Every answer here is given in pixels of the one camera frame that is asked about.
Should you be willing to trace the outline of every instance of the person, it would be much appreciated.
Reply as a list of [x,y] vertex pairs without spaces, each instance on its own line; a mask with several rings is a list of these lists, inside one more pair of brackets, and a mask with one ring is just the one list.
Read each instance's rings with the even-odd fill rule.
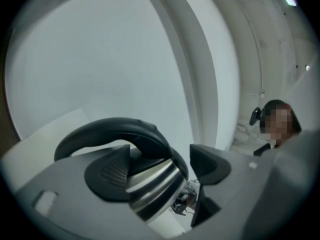
[[302,131],[291,106],[279,99],[265,104],[259,126],[262,134],[268,134],[271,140],[275,140],[275,148]]

